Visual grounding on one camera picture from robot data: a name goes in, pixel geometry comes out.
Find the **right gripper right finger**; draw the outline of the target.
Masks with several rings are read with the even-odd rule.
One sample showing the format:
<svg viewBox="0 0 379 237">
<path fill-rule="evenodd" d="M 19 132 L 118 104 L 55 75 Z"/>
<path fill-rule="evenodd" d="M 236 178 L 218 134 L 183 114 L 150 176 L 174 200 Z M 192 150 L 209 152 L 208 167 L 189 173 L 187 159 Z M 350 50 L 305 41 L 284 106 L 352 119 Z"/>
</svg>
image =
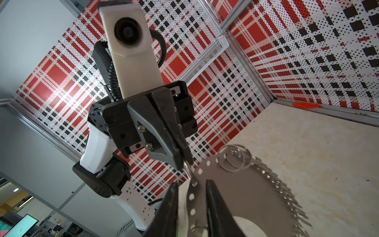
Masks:
<svg viewBox="0 0 379 237">
<path fill-rule="evenodd" d="M 213 180 L 206 180 L 206 216 L 209 237 L 245 237 Z"/>
</svg>

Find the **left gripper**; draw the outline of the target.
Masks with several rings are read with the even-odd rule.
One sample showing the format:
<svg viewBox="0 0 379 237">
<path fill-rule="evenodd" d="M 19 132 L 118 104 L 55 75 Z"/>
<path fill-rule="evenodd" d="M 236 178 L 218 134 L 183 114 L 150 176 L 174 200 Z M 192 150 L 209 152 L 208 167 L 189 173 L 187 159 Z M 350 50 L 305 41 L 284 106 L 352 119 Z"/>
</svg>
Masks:
<svg viewBox="0 0 379 237">
<path fill-rule="evenodd" d="M 150 159 L 176 170 L 191 166 L 185 138 L 195 134 L 198 125 L 186 83 L 164 85 L 152 92 L 152 99 L 158 111 L 146 96 L 114 102 L 107 96 L 90 106 L 87 121 L 112 138 L 125 158 L 141 150 L 142 141 Z"/>
</svg>

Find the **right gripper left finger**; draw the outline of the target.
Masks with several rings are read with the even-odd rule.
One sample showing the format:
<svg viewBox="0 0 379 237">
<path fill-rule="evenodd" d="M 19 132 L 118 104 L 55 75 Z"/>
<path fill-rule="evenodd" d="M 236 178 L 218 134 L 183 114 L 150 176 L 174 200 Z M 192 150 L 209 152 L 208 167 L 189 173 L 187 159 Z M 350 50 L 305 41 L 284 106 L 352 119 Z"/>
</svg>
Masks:
<svg viewBox="0 0 379 237">
<path fill-rule="evenodd" d="M 176 237 L 178 233 L 179 185 L 170 184 L 144 237 Z"/>
</svg>

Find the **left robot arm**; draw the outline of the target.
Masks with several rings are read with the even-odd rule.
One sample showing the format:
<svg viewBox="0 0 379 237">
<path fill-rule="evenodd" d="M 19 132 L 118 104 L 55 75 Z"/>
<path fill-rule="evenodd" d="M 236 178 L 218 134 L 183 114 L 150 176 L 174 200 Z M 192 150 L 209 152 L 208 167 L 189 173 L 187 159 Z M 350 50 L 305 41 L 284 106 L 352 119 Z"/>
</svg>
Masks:
<svg viewBox="0 0 379 237">
<path fill-rule="evenodd" d="M 126 158 L 146 149 L 151 159 L 192 178 L 193 156 L 186 139 L 198 130 L 194 114 L 183 81 L 120 100 L 109 95 L 90 107 L 87 146 L 73 172 L 99 196 L 114 198 L 136 228 L 147 231 L 163 213 L 138 193 Z"/>
</svg>

